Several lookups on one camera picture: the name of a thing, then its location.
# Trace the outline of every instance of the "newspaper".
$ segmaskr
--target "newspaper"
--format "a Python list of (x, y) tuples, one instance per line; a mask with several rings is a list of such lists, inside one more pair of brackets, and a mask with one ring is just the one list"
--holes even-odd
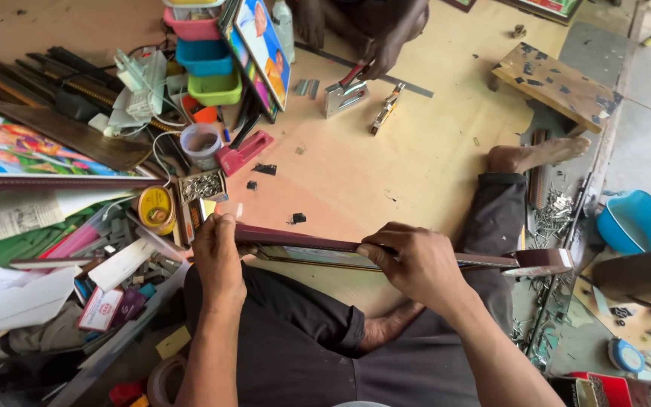
[(0, 193), (0, 240), (63, 221), (54, 191)]

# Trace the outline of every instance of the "power strip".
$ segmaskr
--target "power strip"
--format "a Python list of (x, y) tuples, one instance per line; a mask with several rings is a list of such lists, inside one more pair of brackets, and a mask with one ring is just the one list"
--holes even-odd
[(139, 60), (134, 60), (117, 49), (114, 61), (119, 68), (117, 77), (131, 91), (127, 114), (133, 119), (145, 120), (162, 113), (167, 73), (167, 60), (162, 51), (146, 47)]

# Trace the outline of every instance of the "dark trousers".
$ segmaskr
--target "dark trousers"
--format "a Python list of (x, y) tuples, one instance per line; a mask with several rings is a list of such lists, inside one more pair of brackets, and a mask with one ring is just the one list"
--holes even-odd
[[(479, 176), (456, 251), (501, 255), (517, 249), (526, 180)], [(375, 401), (392, 407), (479, 405), (458, 334), (426, 309), (390, 343), (361, 356), (361, 311), (280, 274), (242, 266), (248, 297), (240, 317), (238, 400), (242, 406), (331, 407)], [(464, 273), (504, 330), (511, 331), (513, 278), (498, 270)], [(195, 267), (185, 279), (191, 332), (202, 303)]]

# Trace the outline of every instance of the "green fabric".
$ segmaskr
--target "green fabric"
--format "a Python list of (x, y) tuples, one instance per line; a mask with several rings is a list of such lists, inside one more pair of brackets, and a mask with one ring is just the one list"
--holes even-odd
[(13, 259), (33, 259), (68, 234), (82, 226), (108, 202), (100, 202), (66, 218), (64, 222), (42, 229), (31, 230), (18, 236), (0, 240), (0, 267), (9, 267)]

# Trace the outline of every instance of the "green plastic bin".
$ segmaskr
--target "green plastic bin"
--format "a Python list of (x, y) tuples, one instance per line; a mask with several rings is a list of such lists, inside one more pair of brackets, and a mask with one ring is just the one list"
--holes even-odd
[(192, 76), (187, 79), (187, 93), (203, 106), (237, 104), (242, 94), (240, 70), (229, 75)]

